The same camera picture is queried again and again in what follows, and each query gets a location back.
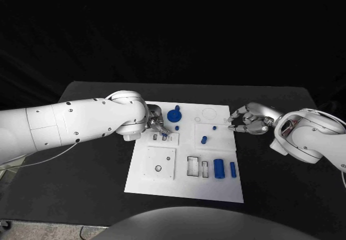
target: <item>black tablecloth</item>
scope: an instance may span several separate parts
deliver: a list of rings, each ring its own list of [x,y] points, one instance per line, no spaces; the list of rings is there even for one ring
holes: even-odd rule
[[[283,112],[314,108],[304,88],[74,82],[61,102],[102,98],[118,90],[146,101],[229,105],[260,102]],[[0,219],[111,226],[130,216],[173,206],[228,209],[270,219],[320,239],[346,237],[346,189],[340,171],[323,158],[309,164],[271,148],[265,135],[235,133],[244,204],[124,193],[134,141],[112,134],[82,142],[55,160],[20,168],[0,200]],[[37,152],[25,164],[61,153]]]

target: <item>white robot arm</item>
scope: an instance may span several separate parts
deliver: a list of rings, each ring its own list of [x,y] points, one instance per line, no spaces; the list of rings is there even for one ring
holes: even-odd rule
[[[147,128],[169,134],[160,107],[147,105],[134,91],[118,91],[107,99],[0,111],[0,165],[37,151],[114,132],[125,141],[136,140]]]
[[[274,127],[275,139],[270,147],[277,152],[311,164],[324,156],[346,173],[346,129],[339,118],[313,109],[284,115],[275,108],[255,102],[241,107],[228,121],[232,122],[241,114],[245,125],[231,125],[229,130],[260,135]]]

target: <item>white board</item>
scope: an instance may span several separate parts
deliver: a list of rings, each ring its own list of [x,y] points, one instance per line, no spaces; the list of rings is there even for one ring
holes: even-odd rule
[[[228,130],[229,107],[174,102],[146,103],[160,106],[172,138],[163,140],[160,133],[151,129],[141,133],[134,145],[124,192],[244,203],[235,135]],[[174,123],[167,119],[167,112],[176,105],[182,119]],[[208,137],[206,144],[202,144],[203,136]],[[198,176],[187,175],[187,157],[198,158]],[[223,179],[215,178],[213,159],[223,159]],[[203,177],[206,169],[202,169],[202,162],[208,162],[208,177]],[[231,162],[235,162],[236,178],[231,176]]]

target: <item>table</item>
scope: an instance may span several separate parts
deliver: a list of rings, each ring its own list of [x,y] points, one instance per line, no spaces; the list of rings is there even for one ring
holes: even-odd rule
[[[212,86],[74,82],[61,102],[101,98],[118,90],[140,92],[146,101],[229,105],[231,112],[260,102],[283,112],[316,108],[298,87]],[[124,193],[134,142],[112,134],[82,142],[55,160],[20,168],[0,200],[0,219],[111,226],[130,216],[166,207],[199,206],[248,213],[320,239],[346,236],[346,189],[339,170],[323,158],[307,164],[271,148],[265,135],[235,133],[244,204]],[[48,159],[68,146],[30,155]]]

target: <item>black cable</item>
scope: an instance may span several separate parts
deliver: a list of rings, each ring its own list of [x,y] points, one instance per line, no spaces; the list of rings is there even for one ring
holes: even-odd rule
[[[87,239],[82,237],[84,228],[85,228],[85,226],[81,227],[81,231],[79,231],[79,238],[81,238],[81,240],[87,240]]]

